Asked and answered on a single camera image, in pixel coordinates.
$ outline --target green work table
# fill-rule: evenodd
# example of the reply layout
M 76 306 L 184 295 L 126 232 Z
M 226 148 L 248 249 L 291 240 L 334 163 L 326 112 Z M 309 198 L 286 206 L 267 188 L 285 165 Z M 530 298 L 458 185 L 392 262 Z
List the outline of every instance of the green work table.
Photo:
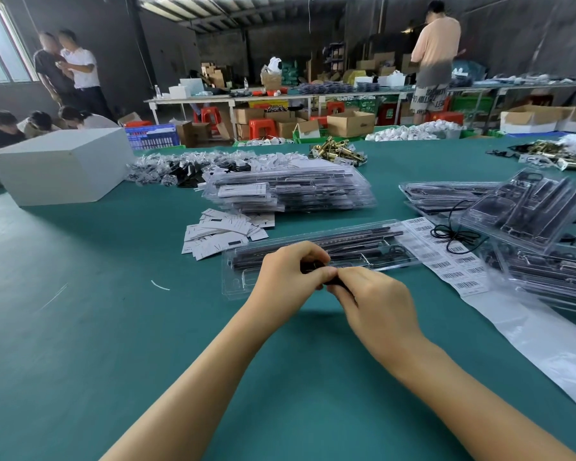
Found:
M 521 165 L 484 151 L 524 141 L 359 142 L 378 207 L 278 214 L 270 237 L 415 217 L 398 183 L 507 179 Z M 0 460 L 99 458 L 238 310 L 243 301 L 221 293 L 220 256 L 180 253 L 186 225 L 209 207 L 190 189 L 127 182 L 78 205 L 21 209 L 0 192 Z M 390 274 L 432 341 L 576 451 L 576 404 L 561 389 L 427 268 Z M 470 457 L 320 291 L 255 357 L 205 459 Z

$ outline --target black pants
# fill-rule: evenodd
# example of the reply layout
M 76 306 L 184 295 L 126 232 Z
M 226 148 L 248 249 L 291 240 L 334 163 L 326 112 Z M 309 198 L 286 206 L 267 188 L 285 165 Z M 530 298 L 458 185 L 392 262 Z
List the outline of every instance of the black pants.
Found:
M 96 115 L 102 115 L 110 120 L 115 121 L 113 113 L 108 109 L 107 99 L 100 86 L 86 87 L 85 89 L 77 89 L 79 96 L 84 103 L 84 110 Z
M 58 93 L 60 100 L 62 100 L 62 106 L 73 107 L 79 111 L 85 109 L 85 103 L 81 99 L 81 94 L 78 90 L 74 89 L 72 92 L 62 92 Z

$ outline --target ceiling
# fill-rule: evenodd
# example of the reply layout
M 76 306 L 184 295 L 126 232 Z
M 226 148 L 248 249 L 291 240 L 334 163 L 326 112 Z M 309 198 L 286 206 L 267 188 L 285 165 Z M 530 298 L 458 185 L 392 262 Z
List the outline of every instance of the ceiling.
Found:
M 346 0 L 139 0 L 143 9 L 200 34 L 318 14 L 339 14 Z

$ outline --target man in black t-shirt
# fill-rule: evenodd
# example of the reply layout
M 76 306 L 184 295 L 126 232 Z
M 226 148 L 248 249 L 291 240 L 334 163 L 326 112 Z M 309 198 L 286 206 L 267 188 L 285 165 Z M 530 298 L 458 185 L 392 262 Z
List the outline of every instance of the man in black t-shirt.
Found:
M 25 141 L 26 136 L 17 128 L 17 118 L 11 112 L 0 110 L 0 147 Z
M 72 71 L 63 72 L 56 66 L 58 61 L 65 61 L 60 54 L 58 41 L 49 32 L 41 32 L 38 39 L 43 49 L 34 53 L 33 61 L 40 81 L 60 106 L 71 106 L 77 110 L 84 109 L 79 92 L 75 89 Z

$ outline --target man in pink t-shirt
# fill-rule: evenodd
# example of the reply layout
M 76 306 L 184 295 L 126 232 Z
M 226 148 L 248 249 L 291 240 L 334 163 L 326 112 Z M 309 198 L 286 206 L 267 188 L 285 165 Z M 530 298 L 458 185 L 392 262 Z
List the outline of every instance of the man in pink t-shirt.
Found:
M 420 33 L 412 61 L 420 63 L 410 109 L 414 124 L 424 122 L 427 112 L 441 111 L 452 79 L 452 60 L 457 56 L 461 25 L 446 16 L 443 1 L 434 0 L 427 11 L 427 26 Z

